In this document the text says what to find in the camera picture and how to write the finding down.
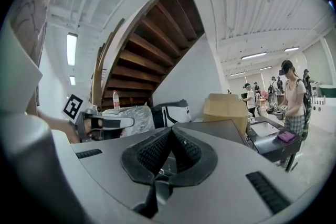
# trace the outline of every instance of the green object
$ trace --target green object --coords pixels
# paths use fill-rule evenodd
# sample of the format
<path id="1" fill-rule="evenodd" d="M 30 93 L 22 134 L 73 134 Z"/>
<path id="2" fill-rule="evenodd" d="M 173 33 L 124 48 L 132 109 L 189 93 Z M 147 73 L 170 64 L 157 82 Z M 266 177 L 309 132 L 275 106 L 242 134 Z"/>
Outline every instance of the green object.
<path id="1" fill-rule="evenodd" d="M 336 86 L 333 85 L 320 85 L 322 96 L 326 98 L 336 98 Z"/>

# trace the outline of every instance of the black slot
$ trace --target black slot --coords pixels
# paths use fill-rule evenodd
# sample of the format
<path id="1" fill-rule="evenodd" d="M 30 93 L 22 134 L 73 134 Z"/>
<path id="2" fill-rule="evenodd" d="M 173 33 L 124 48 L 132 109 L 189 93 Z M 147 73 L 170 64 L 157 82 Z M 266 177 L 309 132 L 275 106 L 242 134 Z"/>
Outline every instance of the black slot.
<path id="1" fill-rule="evenodd" d="M 290 205 L 290 202 L 260 172 L 246 175 L 262 200 L 275 215 Z"/>
<path id="2" fill-rule="evenodd" d="M 95 150 L 78 152 L 78 153 L 76 153 L 76 156 L 79 159 L 83 159 L 83 158 L 87 158 L 87 157 L 98 155 L 100 153 L 103 153 L 103 152 L 101 150 L 99 150 L 99 149 L 95 149 Z"/>

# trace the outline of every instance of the dark hair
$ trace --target dark hair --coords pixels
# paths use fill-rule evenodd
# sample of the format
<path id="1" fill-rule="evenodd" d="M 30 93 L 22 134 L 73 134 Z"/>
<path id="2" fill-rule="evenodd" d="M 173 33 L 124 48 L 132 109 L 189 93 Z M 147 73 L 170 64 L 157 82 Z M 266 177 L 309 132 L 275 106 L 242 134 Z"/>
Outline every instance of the dark hair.
<path id="1" fill-rule="evenodd" d="M 296 77 L 299 77 L 299 76 L 296 74 L 295 67 L 293 66 L 293 63 L 292 63 L 290 60 L 285 60 L 285 61 L 282 62 L 282 64 L 281 64 L 281 69 L 283 70 L 283 73 L 284 73 L 284 74 L 287 74 L 290 68 L 293 69 L 294 75 L 295 75 Z"/>

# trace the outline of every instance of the water bottle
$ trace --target water bottle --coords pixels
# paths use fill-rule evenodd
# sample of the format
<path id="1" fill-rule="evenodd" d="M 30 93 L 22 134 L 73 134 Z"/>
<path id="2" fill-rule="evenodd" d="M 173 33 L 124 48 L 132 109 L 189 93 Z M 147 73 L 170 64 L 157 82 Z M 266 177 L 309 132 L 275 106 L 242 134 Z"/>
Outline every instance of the water bottle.
<path id="1" fill-rule="evenodd" d="M 120 108 L 119 96 L 117 94 L 117 91 L 113 91 L 113 106 L 114 106 L 114 109 Z"/>

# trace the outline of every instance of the robotic arm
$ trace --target robotic arm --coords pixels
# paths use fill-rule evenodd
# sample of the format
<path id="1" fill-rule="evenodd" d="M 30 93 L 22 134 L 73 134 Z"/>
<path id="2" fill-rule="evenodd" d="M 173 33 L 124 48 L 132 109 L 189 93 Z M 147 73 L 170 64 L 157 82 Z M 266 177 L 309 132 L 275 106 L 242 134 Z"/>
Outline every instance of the robotic arm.
<path id="1" fill-rule="evenodd" d="M 82 141 L 88 138 L 84 125 L 86 120 L 91 120 L 92 131 L 98 131 L 99 135 L 96 137 L 98 140 L 111 137 L 114 130 L 134 125 L 133 118 L 103 116 L 95 105 L 74 94 L 67 100 L 62 112 L 75 125 L 76 133 Z M 102 120 L 102 126 L 99 126 L 99 120 Z"/>

